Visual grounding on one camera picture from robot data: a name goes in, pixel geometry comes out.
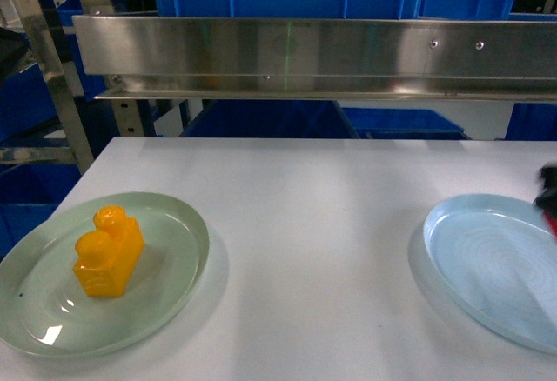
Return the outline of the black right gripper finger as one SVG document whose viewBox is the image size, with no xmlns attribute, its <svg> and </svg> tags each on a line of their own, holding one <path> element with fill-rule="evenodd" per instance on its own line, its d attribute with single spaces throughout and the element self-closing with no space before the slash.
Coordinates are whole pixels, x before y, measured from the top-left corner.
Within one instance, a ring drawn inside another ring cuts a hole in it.
<svg viewBox="0 0 557 381">
<path fill-rule="evenodd" d="M 556 171 L 556 164 L 546 164 L 540 169 L 538 175 L 541 189 L 534 203 L 547 212 L 556 212 Z"/>
</svg>

